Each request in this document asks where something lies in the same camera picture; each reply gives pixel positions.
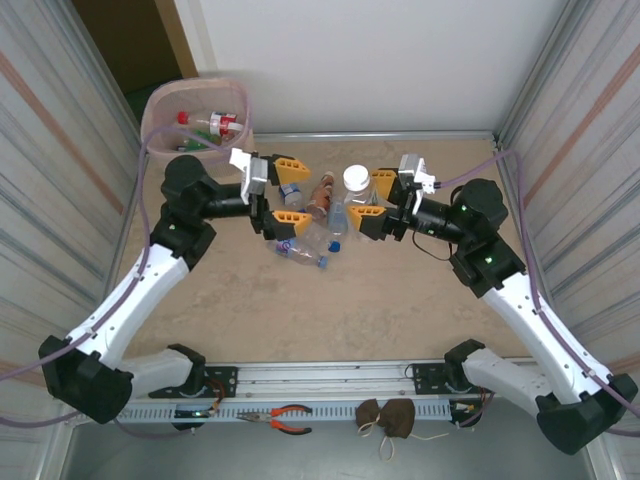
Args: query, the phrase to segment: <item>pink basket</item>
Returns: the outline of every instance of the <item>pink basket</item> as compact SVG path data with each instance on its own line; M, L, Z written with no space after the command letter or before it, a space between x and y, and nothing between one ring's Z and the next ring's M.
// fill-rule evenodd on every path
M166 125L174 125L180 111L211 109L219 112L235 113L238 123L245 128L231 142L223 144L223 151L207 149L189 152L197 157L216 177L229 176L238 170L229 164L232 148L241 148L246 152L255 150L253 129L251 127L251 107L245 88L228 78L192 78L177 80L158 88L147 102L142 116L140 135L144 140L149 133ZM176 146L182 136L178 133L159 133L148 146L150 161L166 165L180 155Z

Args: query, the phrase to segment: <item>pliers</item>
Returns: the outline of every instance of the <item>pliers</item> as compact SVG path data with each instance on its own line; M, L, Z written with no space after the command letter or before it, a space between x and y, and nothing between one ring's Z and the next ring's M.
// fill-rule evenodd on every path
M311 433L311 428L296 428L289 427L283 423L280 423L274 417L278 417L287 412L304 412L304 413L313 413L309 407L304 405L285 405L282 408L274 408L270 413L264 412L244 412L238 414L237 418L241 420L246 420L248 422L259 422L259 423L267 423L269 422L271 428L277 428L283 433L287 435L306 435L307 433Z

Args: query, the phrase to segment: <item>speckled floor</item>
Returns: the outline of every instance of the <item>speckled floor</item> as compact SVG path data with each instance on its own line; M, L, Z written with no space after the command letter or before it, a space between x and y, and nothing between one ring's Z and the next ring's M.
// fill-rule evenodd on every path
M306 194L324 171L341 177L353 163L371 170L395 167L403 153L416 152L430 172L446 180L491 156L484 140L265 143L258 149L297 157L311 168ZM145 179L152 222L163 202L162 170L150 165ZM483 177L499 181L495 168ZM272 207L278 206L275 188L269 190ZM441 191L434 198L447 202L448 195ZM146 321L128 357L180 342L210 362L437 358L468 338L503 356L528 356L500 317L459 283L449 263L418 251L408 235L401 243L347 241L320 271L267 251L246 218L215 220L213 226L218 235L209 251ZM520 252L511 218L501 233ZM444 243L418 240L435 254L448 253ZM141 246L136 216L123 270Z

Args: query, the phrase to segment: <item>white bottle cap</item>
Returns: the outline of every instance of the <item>white bottle cap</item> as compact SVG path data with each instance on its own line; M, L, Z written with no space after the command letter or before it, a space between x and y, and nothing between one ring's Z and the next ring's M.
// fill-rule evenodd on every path
M352 192L360 192L369 186L369 170L362 165L351 165L342 174L344 186Z

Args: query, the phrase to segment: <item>red bottle cap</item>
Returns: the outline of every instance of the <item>red bottle cap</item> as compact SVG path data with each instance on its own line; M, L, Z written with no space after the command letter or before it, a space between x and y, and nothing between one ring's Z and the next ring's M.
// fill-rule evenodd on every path
M187 123L189 123L189 113L178 112L178 123L180 125L186 125Z

